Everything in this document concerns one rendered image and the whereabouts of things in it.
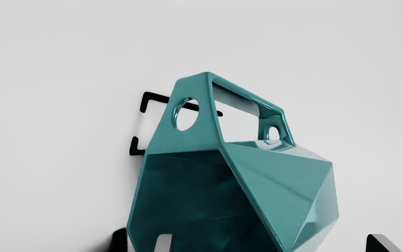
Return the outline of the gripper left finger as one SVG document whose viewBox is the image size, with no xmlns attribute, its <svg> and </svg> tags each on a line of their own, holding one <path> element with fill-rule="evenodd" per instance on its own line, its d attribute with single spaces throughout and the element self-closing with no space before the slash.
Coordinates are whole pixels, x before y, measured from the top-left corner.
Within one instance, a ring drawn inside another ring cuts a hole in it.
<svg viewBox="0 0 403 252">
<path fill-rule="evenodd" d="M 162 233 L 158 236 L 154 252 L 174 252 L 174 239 L 170 233 Z"/>
</svg>

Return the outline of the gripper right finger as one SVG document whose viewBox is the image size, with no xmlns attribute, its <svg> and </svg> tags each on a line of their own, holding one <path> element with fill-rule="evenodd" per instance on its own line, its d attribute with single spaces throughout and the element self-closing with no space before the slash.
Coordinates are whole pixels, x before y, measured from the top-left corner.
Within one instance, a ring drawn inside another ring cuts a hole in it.
<svg viewBox="0 0 403 252">
<path fill-rule="evenodd" d="M 367 236 L 365 252 L 402 252 L 387 236 L 371 233 Z"/>
</svg>

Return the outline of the teal faceted mug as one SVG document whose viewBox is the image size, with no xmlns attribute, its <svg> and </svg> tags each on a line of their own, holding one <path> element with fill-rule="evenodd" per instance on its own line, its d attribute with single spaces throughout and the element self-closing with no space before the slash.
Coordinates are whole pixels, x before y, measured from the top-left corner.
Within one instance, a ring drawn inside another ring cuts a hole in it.
<svg viewBox="0 0 403 252">
<path fill-rule="evenodd" d="M 284 111 L 210 72 L 176 81 L 144 153 L 127 232 L 136 252 L 316 252 L 339 218 L 333 164 Z"/>
</svg>

